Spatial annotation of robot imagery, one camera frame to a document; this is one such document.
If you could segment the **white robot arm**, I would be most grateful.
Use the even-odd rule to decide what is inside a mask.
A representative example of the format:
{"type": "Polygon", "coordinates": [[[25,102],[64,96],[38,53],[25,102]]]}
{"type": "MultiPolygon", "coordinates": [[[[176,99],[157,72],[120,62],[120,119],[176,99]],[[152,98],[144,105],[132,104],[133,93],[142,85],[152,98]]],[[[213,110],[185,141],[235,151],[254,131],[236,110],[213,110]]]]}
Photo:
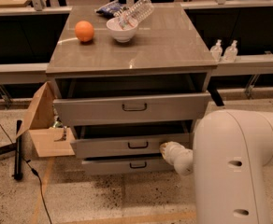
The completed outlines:
{"type": "Polygon", "coordinates": [[[272,112],[212,112],[191,149],[167,142],[160,151],[178,174],[194,173],[197,224],[270,224],[263,167],[273,164],[272,112]]]}

